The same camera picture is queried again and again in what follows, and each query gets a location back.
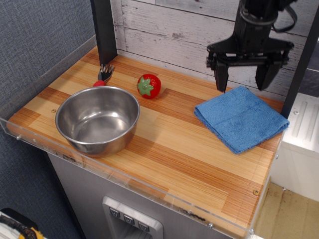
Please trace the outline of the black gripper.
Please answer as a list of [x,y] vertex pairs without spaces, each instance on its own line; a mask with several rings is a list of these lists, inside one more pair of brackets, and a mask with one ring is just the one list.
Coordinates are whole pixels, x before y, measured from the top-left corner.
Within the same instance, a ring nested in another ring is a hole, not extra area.
[[270,38],[272,23],[272,20],[263,21],[250,14],[238,14],[232,35],[208,45],[206,65],[215,71],[219,91],[226,91],[229,67],[257,66],[255,80],[258,90],[263,91],[287,64],[294,44]]

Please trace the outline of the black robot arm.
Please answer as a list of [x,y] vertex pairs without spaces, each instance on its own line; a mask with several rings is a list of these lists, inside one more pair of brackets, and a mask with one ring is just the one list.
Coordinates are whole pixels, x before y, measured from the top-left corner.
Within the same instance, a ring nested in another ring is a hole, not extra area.
[[225,92],[229,67],[256,66],[260,91],[287,65],[294,44],[269,37],[294,28],[298,17],[290,0],[241,0],[232,35],[207,47],[206,66],[214,71],[217,89]]

